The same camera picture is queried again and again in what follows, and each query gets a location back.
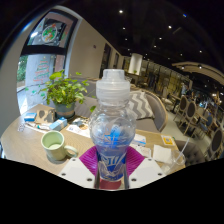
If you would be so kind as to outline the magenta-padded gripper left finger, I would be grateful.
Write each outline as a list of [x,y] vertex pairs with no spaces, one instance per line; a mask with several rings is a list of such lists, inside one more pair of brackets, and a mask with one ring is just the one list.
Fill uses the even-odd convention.
[[79,158],[71,158],[58,176],[81,187],[94,189],[98,178],[96,147],[91,147]]

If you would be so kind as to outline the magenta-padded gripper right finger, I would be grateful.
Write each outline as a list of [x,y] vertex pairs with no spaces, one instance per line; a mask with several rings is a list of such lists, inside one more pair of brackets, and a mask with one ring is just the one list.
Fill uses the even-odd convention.
[[151,157],[151,150],[138,146],[129,147],[126,154],[125,188],[134,189],[165,177],[164,172]]

